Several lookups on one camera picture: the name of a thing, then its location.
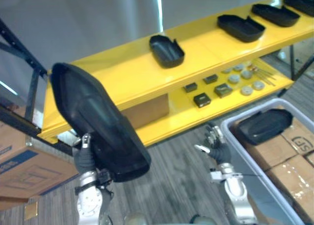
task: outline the gray round disc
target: gray round disc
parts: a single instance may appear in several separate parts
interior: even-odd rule
[[[228,74],[228,73],[230,73],[230,72],[231,72],[231,70],[232,70],[232,68],[228,68],[228,69],[225,69],[224,71],[222,71],[222,73],[224,73],[224,74]]]
[[[259,80],[254,81],[252,84],[253,89],[262,90],[265,87],[265,84]]]
[[[253,89],[246,85],[241,88],[241,93],[245,96],[249,96],[253,93]]]
[[[240,72],[244,69],[244,65],[243,64],[239,64],[233,67],[233,70],[236,72]]]
[[[241,72],[241,77],[243,78],[243,79],[250,79],[250,78],[252,78],[252,72],[251,71],[242,71]]]
[[[240,76],[239,75],[230,75],[229,78],[228,78],[228,81],[231,84],[237,84],[240,81]]]

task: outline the metal shelf frame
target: metal shelf frame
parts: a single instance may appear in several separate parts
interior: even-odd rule
[[[41,128],[32,123],[36,92],[38,87],[39,77],[47,82],[47,70],[43,65],[31,54],[30,51],[22,44],[16,35],[8,28],[8,26],[0,19],[0,35],[8,43],[0,42],[0,49],[6,51],[16,57],[23,59],[30,67],[33,68],[32,77],[29,85],[25,116],[21,117],[2,104],[0,104],[0,121],[7,125],[36,138],[57,150],[60,150],[68,155],[72,155],[72,149],[62,141],[51,144],[37,135],[41,132]]]

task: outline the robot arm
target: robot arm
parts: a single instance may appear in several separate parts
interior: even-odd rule
[[[90,134],[82,137],[81,149],[74,157],[80,173],[80,187],[75,188],[78,195],[78,225],[110,225],[110,218],[105,213],[112,198],[112,193],[105,188],[110,183],[110,177],[109,174],[102,174],[106,179],[102,180],[103,185],[100,185],[90,139]]]
[[[218,126],[207,127],[206,142],[210,148],[203,145],[194,147],[217,161],[218,169],[211,170],[211,182],[219,184],[220,194],[225,203],[225,211],[231,224],[254,225],[258,220],[248,200],[247,189],[243,183],[242,173],[236,173],[230,164],[231,155],[227,143]]]

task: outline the black electronic component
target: black electronic component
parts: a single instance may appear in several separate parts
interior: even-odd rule
[[[218,76],[216,74],[208,76],[208,77],[203,79],[205,84],[211,84],[211,83],[216,82],[217,80],[218,80]]]
[[[189,92],[192,92],[194,90],[197,90],[197,84],[196,83],[191,83],[191,84],[188,84],[186,86],[183,87],[184,90],[189,93]]]
[[[201,93],[199,95],[196,95],[193,98],[193,100],[199,108],[210,104],[210,101],[211,101],[206,93]]]
[[[232,92],[232,88],[226,84],[223,83],[221,85],[218,85],[215,87],[214,92],[220,97],[223,98],[227,95],[229,95]]]

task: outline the box label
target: box label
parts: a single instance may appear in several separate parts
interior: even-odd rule
[[[5,149],[0,150],[0,155],[3,155],[3,154],[7,153],[10,150],[12,150],[12,145],[8,146]]]
[[[0,175],[13,169],[14,167],[24,163],[25,161],[36,156],[37,153],[31,150],[26,150],[23,153],[14,156],[13,158],[0,164]]]

